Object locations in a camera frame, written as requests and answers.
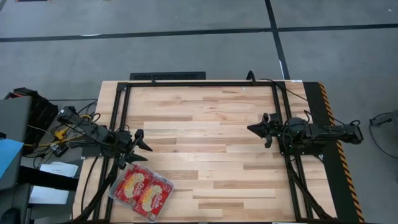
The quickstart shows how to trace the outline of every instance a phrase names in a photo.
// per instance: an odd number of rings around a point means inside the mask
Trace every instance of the packaged snack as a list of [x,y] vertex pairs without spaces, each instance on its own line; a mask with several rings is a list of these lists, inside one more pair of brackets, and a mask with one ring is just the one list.
[[159,174],[145,188],[133,211],[142,215],[149,222],[155,222],[164,207],[174,185]]
[[154,173],[145,167],[131,164],[124,170],[112,186],[116,189],[109,191],[109,196],[120,202],[124,202],[133,208],[136,206],[145,187],[152,181]]

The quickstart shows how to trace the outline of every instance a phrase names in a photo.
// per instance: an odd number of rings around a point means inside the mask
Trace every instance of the wooden tabletop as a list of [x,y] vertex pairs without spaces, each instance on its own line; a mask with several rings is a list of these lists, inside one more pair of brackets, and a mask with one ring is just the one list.
[[[98,124],[109,126],[116,85],[103,82],[99,94]],[[286,82],[286,87],[302,97],[303,83]],[[288,93],[292,116],[306,118],[308,103]],[[118,111],[123,106],[122,93]],[[282,94],[279,93],[283,108]],[[121,112],[116,127],[119,127]],[[144,141],[153,152],[137,149],[149,161],[140,162],[168,178],[175,185],[158,222],[271,222],[294,221],[284,158],[274,141],[264,147],[264,139],[247,130],[260,122],[263,113],[275,113],[271,87],[133,87],[126,124],[132,133],[144,129]],[[83,163],[73,204],[80,214],[82,192],[93,163]],[[335,217],[323,164],[314,156],[302,156],[308,189]],[[100,178],[99,158],[88,181],[86,207]],[[305,217],[303,198],[298,190],[300,209]],[[104,218],[108,192],[100,218]],[[114,202],[111,222],[144,222],[139,215]]]

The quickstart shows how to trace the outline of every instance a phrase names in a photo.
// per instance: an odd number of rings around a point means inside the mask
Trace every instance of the concrete floor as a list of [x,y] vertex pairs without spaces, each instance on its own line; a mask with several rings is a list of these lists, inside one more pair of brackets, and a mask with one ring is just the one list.
[[[398,3],[390,0],[272,5],[279,27],[398,22]],[[0,37],[241,27],[270,27],[264,1],[7,1],[0,11]],[[362,121],[364,142],[345,145],[359,202],[367,222],[396,223],[398,160],[375,147],[367,124],[397,109],[398,29],[286,32],[280,39],[291,79],[323,82],[335,116]],[[271,33],[0,43],[0,55],[0,95],[26,86],[47,98],[96,98],[103,80],[127,80],[131,72],[206,71],[208,79],[242,79],[253,70],[257,78],[282,78]],[[390,124],[374,133],[398,156]],[[79,153],[68,151],[62,160]]]

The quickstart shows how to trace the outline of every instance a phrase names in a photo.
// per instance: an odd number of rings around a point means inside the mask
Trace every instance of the white paper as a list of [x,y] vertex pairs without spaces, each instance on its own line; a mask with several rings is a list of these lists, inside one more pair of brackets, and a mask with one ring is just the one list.
[[[78,166],[62,162],[52,162],[51,164],[42,164],[40,170],[66,177],[74,177]],[[48,187],[34,186],[29,198],[29,203],[38,204],[57,204],[67,203],[69,191],[57,190]]]

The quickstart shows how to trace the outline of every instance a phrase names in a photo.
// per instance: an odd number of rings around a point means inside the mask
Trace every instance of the red label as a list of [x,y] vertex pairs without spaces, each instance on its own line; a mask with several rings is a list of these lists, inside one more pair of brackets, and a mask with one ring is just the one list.
[[115,196],[123,202],[135,206],[142,191],[151,182],[152,177],[151,171],[134,165],[131,170],[126,171],[123,181],[120,182],[115,191]]
[[151,220],[155,220],[172,190],[173,186],[168,182],[156,177],[153,178],[133,210]]

